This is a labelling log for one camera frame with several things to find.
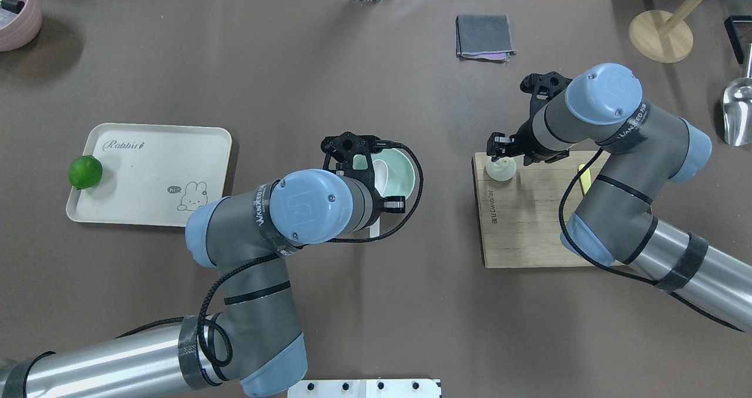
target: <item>gray table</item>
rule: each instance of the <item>gray table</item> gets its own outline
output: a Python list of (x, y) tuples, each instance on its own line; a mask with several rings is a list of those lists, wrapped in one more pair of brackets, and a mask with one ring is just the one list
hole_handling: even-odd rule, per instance
[[(632, 68), (650, 100), (714, 143), (707, 167), (666, 186), (655, 213), (752, 262), (750, 147), (724, 145), (717, 130), (723, 88), (741, 74), (723, 20), (752, 2), (707, 0), (687, 20), (690, 57), (648, 61), (629, 43), (629, 20), (679, 4), (41, 0), (39, 37), (0, 55), (2, 357), (196, 314), (218, 276), (191, 260), (180, 229), (65, 216), (68, 163), (97, 124), (228, 129), (234, 193), (319, 167), (323, 136), (350, 130), (408, 144), (425, 169), (424, 201), (383, 242), (311, 246), (288, 260), (310, 379), (440, 377), (449, 397), (749, 394), (750, 337), (649, 286), (592, 267), (481, 262), (473, 152), (526, 119), (524, 76), (577, 76), (604, 61)], [(510, 15), (519, 54), (457, 60), (460, 13)], [(233, 382), (184, 396), (242, 392)]]

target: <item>pink bowl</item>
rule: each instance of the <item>pink bowl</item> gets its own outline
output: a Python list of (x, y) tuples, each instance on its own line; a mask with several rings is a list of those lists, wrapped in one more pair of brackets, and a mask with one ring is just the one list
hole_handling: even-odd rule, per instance
[(42, 11), (38, 0), (26, 1), (26, 6), (16, 18), (0, 28), (0, 52), (13, 50), (26, 45), (39, 32), (42, 26)]

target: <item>silver scoop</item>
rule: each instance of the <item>silver scoop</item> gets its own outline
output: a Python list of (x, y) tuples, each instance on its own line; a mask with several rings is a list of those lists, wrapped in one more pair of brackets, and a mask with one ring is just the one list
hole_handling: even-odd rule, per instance
[(733, 146), (752, 141), (752, 44), (744, 59), (744, 78), (731, 81), (723, 92), (723, 140)]

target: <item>wooden cutting board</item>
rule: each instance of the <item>wooden cutting board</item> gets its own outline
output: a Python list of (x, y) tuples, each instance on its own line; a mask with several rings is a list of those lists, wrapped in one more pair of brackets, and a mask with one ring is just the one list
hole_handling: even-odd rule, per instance
[[(564, 248), (559, 240), (559, 202), (578, 166), (593, 157), (594, 151), (572, 151), (558, 162), (523, 166), (523, 156), (515, 157), (515, 177), (499, 182), (491, 179), (485, 166), (488, 156), (473, 157), (475, 200), (481, 226), (481, 248), (486, 267), (574, 267), (590, 263)], [(595, 179), (608, 154), (590, 166)], [(569, 194), (564, 219), (582, 200), (578, 183)]]

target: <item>gray cloth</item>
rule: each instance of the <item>gray cloth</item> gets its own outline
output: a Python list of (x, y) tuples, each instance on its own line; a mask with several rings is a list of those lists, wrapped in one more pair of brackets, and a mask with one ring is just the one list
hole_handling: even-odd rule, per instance
[(507, 61), (515, 54), (507, 15), (458, 15), (457, 57)]

